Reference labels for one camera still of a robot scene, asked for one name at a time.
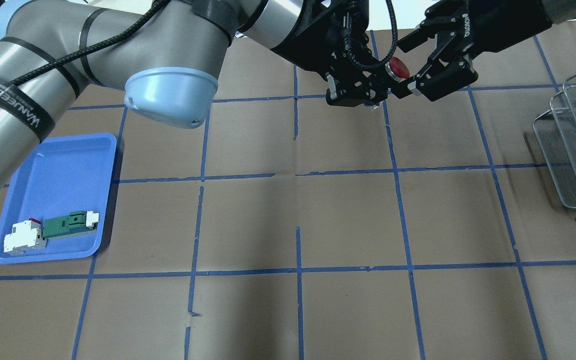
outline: red round object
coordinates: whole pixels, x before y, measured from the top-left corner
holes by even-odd
[[[410,70],[407,68],[406,64],[397,57],[391,57],[388,62],[388,67],[392,73],[402,79],[408,79],[410,77]]]

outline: gray robot arm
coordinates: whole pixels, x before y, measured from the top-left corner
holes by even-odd
[[[526,6],[540,27],[487,37],[487,24],[503,24],[509,4]],[[469,49],[494,51],[488,45],[496,43],[511,46],[576,16],[576,0],[441,0],[437,5],[471,14],[473,29],[462,40],[472,45],[458,56],[478,55]],[[330,105],[378,103],[389,91],[400,96],[398,88],[411,89],[390,64],[376,66],[380,61],[366,47],[368,0],[332,0],[328,6],[321,0],[156,0],[155,6],[162,9],[128,39],[18,84],[15,79],[121,34],[143,18],[63,0],[9,0],[0,8],[0,189],[89,84],[125,90],[126,106],[146,117],[181,128],[200,126],[237,30],[319,73],[329,82]],[[458,21],[462,35],[464,19]],[[522,29],[521,23],[507,25]],[[435,30],[423,29],[419,38],[402,39],[404,45],[414,47]],[[342,55],[373,66],[370,75]],[[441,93],[463,83],[455,78],[458,74],[438,84]]]

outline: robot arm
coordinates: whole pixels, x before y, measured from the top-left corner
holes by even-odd
[[[237,30],[320,74],[328,104],[354,107],[389,91],[441,98],[476,80],[471,61],[481,52],[574,16],[576,0],[441,0],[398,43],[408,51],[437,39],[409,77],[396,60],[373,57],[368,0],[156,0],[144,16],[9,0],[0,8],[0,189],[88,84],[125,89],[126,107],[157,121],[201,125]],[[396,45],[396,26],[393,34]]]

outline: velcro strap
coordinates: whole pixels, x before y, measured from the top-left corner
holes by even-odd
[[[19,87],[0,78],[0,108],[24,123],[43,142],[55,129],[55,121],[48,112],[26,95]]]

